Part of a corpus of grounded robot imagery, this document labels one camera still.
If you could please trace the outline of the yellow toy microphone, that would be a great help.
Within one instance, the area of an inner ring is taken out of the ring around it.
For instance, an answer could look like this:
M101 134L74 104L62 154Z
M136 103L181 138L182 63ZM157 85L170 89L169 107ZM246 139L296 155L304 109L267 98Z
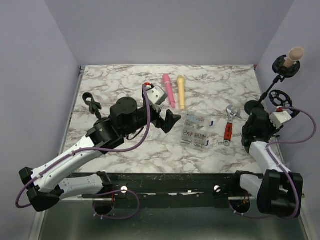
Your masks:
M178 94L179 94L179 105L181 110L186 109L185 103L185 78L182 75L177 77L177 86L178 86Z

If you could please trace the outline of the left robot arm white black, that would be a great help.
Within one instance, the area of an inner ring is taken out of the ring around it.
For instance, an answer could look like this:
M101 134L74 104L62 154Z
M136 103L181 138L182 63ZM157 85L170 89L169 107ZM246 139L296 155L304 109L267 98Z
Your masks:
M110 108L108 117L100 118L75 145L50 162L19 171L24 185L15 200L19 209L33 207L36 212L48 210L61 200L77 195L107 197L111 191L107 174L70 178L77 169L107 153L126 153L139 148L146 140L151 125L169 133L181 115L166 111L162 118L157 103L144 97L138 107L131 97L120 98Z

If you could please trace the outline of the black tripod stand shock mount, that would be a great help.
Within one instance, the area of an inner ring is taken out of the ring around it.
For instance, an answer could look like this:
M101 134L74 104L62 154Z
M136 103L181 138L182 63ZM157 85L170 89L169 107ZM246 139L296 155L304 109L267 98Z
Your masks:
M293 101L290 98L290 96L285 93L284 91L281 90L272 90L268 94L270 102L275 106L275 107L293 107Z

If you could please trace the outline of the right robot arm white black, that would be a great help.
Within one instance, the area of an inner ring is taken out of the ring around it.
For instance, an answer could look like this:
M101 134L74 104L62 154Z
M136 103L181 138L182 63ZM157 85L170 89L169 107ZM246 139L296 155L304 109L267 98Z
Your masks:
M290 171L275 155L269 145L273 134L291 119L290 114L278 110L268 114L264 108L254 107L242 128L241 142L256 160L263 178L253 173L242 173L230 183L230 191L241 196L251 194L262 214L280 218L300 215L303 177Z

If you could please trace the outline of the black round-base microphone stand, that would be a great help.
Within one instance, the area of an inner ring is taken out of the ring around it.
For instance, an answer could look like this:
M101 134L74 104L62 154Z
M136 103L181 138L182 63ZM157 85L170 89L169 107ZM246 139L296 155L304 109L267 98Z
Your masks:
M103 118L100 113L102 110L102 106L99 102L95 101L94 96L90 92L85 92L82 95L82 99L84 103L89 107L89 112L98 119L98 121L102 122Z

